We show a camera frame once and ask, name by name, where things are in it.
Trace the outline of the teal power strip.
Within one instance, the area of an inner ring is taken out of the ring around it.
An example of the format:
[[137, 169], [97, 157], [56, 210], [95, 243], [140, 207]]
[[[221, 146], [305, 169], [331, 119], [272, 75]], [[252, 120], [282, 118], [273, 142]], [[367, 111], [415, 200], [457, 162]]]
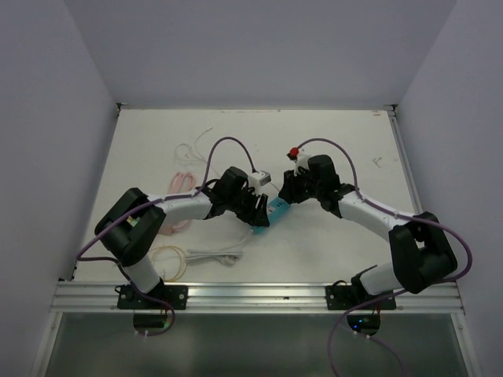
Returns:
[[275, 224], [277, 224], [285, 215], [286, 213], [290, 210], [291, 204], [287, 203], [285, 200], [280, 198], [279, 196], [275, 197], [272, 199], [266, 207], [266, 214], [267, 218], [269, 220], [269, 225], [267, 227], [264, 226], [255, 226], [252, 229], [252, 233], [254, 235], [259, 235], [267, 230], [269, 230], [271, 227], [273, 227]]

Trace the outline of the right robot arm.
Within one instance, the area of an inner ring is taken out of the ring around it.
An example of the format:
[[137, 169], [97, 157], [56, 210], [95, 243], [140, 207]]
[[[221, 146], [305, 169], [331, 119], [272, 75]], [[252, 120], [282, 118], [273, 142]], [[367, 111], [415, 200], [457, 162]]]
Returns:
[[340, 181], [331, 157], [309, 156], [293, 148], [287, 157], [295, 168], [284, 172], [279, 197], [290, 204], [317, 200], [338, 218], [355, 222], [387, 241], [391, 261], [372, 266], [351, 279], [350, 298], [359, 308], [370, 307], [388, 291], [417, 294], [457, 269], [457, 259], [435, 215], [400, 214], [378, 203], [371, 205], [354, 185]]

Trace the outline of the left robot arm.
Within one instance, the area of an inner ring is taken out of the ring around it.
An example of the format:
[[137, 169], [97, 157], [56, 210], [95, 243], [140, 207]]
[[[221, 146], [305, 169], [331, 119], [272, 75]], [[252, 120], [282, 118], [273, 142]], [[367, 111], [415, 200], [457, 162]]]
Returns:
[[188, 220], [208, 220], [229, 211], [251, 226], [268, 227], [268, 197], [259, 190], [270, 182], [264, 171], [251, 174], [228, 168], [209, 185], [172, 196], [149, 196], [128, 189], [97, 223], [94, 234], [136, 286], [135, 298], [145, 308], [163, 300], [161, 278], [147, 253], [159, 230]]

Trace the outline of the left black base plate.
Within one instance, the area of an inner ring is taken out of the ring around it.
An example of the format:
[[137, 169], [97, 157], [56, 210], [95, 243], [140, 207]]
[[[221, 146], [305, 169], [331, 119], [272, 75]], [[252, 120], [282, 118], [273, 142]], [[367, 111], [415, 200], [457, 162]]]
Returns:
[[115, 286], [118, 294], [117, 308], [126, 310], [166, 309], [184, 310], [189, 297], [189, 287], [177, 284], [158, 284], [149, 293], [137, 293], [130, 284]]

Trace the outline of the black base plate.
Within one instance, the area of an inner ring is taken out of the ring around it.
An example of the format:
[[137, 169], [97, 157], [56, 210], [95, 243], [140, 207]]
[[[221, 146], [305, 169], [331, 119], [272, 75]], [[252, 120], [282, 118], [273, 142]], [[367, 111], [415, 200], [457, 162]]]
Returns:
[[[353, 287], [351, 283], [338, 280], [333, 284], [325, 286], [325, 301], [328, 310], [348, 310], [363, 302], [370, 301], [378, 296], [365, 293], [363, 288]], [[394, 298], [386, 298], [373, 306], [366, 306], [364, 309], [384, 309], [394, 310], [397, 308]]]
[[177, 284], [158, 284], [149, 293], [137, 293], [130, 284], [115, 286], [118, 294], [117, 308], [126, 310], [166, 309], [184, 310], [189, 297], [189, 287]]

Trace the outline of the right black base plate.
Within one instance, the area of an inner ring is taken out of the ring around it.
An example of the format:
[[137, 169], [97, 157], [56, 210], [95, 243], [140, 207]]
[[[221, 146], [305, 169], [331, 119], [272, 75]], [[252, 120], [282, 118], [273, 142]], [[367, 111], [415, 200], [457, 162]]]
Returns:
[[[333, 284], [325, 286], [325, 301], [328, 310], [348, 310], [363, 302], [370, 301], [378, 296], [365, 293], [363, 288], [353, 287], [351, 283], [338, 280]], [[397, 308], [394, 298], [386, 298], [373, 306], [366, 306], [364, 309], [384, 309], [394, 310]]]

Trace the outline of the aluminium rail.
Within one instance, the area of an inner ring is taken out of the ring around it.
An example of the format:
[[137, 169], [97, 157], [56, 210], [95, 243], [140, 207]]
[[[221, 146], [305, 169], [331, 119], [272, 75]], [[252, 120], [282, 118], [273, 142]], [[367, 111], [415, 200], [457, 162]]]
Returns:
[[[50, 304], [59, 313], [117, 313], [121, 282], [69, 281], [57, 284]], [[327, 283], [172, 283], [172, 305], [183, 313], [342, 313]], [[403, 293], [369, 307], [382, 313], [454, 314], [464, 307], [456, 284]]]

